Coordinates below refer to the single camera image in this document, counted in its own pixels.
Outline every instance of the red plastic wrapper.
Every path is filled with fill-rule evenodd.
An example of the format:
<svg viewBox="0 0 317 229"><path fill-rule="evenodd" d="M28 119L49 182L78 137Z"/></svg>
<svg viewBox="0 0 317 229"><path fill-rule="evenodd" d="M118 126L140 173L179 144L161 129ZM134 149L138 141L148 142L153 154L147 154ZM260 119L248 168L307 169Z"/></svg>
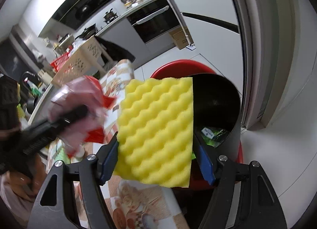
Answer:
<svg viewBox="0 0 317 229"><path fill-rule="evenodd" d="M50 121L55 121L61 114L82 104L88 107L88 115L85 118L72 124L59 135L67 154L73 155L82 142L104 142L105 108L113 101L114 98L103 95L99 81L92 76L82 76L67 83L52 98L48 117Z"/></svg>

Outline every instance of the sponge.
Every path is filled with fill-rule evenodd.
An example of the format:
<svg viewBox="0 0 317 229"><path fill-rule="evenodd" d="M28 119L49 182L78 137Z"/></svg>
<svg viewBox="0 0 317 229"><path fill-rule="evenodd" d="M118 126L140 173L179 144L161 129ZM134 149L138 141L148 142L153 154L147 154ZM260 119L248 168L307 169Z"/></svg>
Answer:
<svg viewBox="0 0 317 229"><path fill-rule="evenodd" d="M131 80L120 103L118 162L123 179L188 187L193 141L192 78Z"/></svg>

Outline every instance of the ceiling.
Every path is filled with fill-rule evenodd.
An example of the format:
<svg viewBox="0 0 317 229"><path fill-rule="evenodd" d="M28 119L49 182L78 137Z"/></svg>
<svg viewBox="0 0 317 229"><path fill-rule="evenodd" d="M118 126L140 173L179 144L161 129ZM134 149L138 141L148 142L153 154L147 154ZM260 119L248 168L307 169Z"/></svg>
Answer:
<svg viewBox="0 0 317 229"><path fill-rule="evenodd" d="M0 42L9 36L12 26L20 21L31 0L6 0L0 9Z"/></svg>

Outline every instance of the red stool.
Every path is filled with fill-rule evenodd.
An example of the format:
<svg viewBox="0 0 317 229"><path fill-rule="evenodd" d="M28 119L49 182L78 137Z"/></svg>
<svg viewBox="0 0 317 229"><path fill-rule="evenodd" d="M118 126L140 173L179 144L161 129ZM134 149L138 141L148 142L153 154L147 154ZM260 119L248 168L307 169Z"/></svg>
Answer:
<svg viewBox="0 0 317 229"><path fill-rule="evenodd" d="M151 78L159 80L167 77L182 78L198 73L215 74L214 70L202 63L193 60L181 59L161 66L152 74ZM243 163L241 142L236 162ZM213 186L210 186L208 182L203 179L196 160L194 160L191 164L191 178L189 182L189 188L192 190L204 190L213 188Z"/></svg>

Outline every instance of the white label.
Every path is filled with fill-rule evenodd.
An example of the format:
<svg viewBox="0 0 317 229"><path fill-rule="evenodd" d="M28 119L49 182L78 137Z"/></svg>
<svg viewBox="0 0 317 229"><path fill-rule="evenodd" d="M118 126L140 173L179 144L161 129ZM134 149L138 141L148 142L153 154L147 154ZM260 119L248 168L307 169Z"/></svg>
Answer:
<svg viewBox="0 0 317 229"><path fill-rule="evenodd" d="M201 132L206 136L206 137L208 137L209 139L213 139L213 137L215 136L213 133L212 133L212 131L210 130L210 129L208 129L208 128L204 128L204 129L202 129L201 130Z"/></svg>

